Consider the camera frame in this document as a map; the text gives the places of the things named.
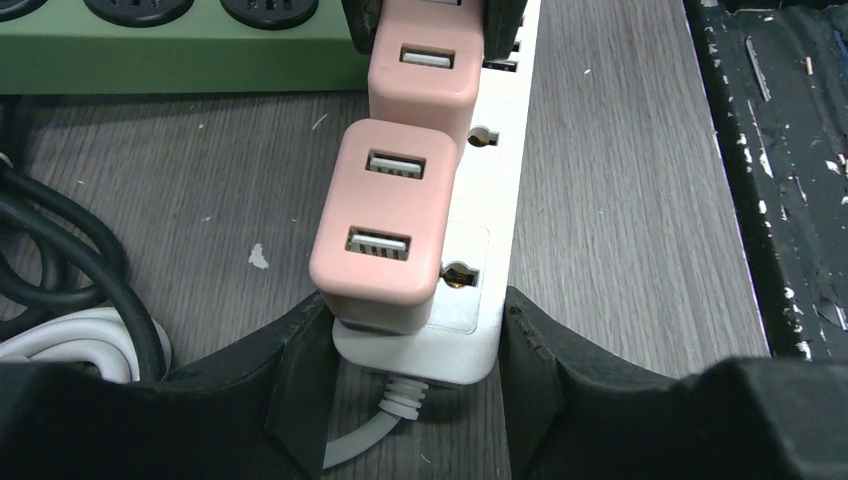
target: power outlet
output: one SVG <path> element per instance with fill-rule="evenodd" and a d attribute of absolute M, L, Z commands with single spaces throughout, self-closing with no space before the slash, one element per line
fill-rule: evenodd
<path fill-rule="evenodd" d="M 451 197 L 442 282 L 427 325 L 413 335 L 385 335 L 353 330 L 337 320 L 333 341 L 351 363 L 439 385 L 471 385 L 486 378 L 494 367 L 518 207 L 539 8 L 540 0 L 527 2 L 517 46 L 505 64 L 508 68 L 481 65 L 469 145 Z"/>
<path fill-rule="evenodd" d="M 47 0 L 0 0 L 0 22 L 21 18 L 38 10 Z"/>
<path fill-rule="evenodd" d="M 85 0 L 88 9 L 98 17 L 130 28 L 158 27 L 173 22 L 193 4 L 194 0 Z"/>
<path fill-rule="evenodd" d="M 318 0 L 221 0 L 234 19 L 261 30 L 286 30 L 306 23 Z"/>

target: green box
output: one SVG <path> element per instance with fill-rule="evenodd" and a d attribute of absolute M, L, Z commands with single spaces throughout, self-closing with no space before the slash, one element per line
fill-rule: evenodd
<path fill-rule="evenodd" d="M 0 94 L 364 90 L 368 62 L 338 0 L 283 31 L 244 25 L 219 0 L 150 28 L 109 23 L 83 0 L 0 22 Z"/>

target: white cable coil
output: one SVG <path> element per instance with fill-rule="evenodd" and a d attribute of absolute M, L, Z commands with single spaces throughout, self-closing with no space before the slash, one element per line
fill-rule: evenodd
<path fill-rule="evenodd" d="M 349 434 L 327 444 L 324 468 L 344 463 L 373 447 L 386 437 L 402 418 L 418 419 L 418 409 L 429 385 L 404 377 L 389 377 L 380 401 L 382 412 Z"/>
<path fill-rule="evenodd" d="M 171 367 L 171 342 L 153 322 Z M 139 380 L 138 357 L 117 310 L 93 308 L 51 320 L 0 343 L 0 362 L 91 363 L 114 383 Z"/>

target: pink usb charger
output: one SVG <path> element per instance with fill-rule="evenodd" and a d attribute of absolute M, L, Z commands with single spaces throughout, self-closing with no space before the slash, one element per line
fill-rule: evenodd
<path fill-rule="evenodd" d="M 427 324 L 458 161 L 444 132 L 373 119 L 348 128 L 309 263 L 336 318 L 398 334 Z"/>
<path fill-rule="evenodd" d="M 483 62 L 481 0 L 383 0 L 371 117 L 447 133 L 465 149 Z"/>

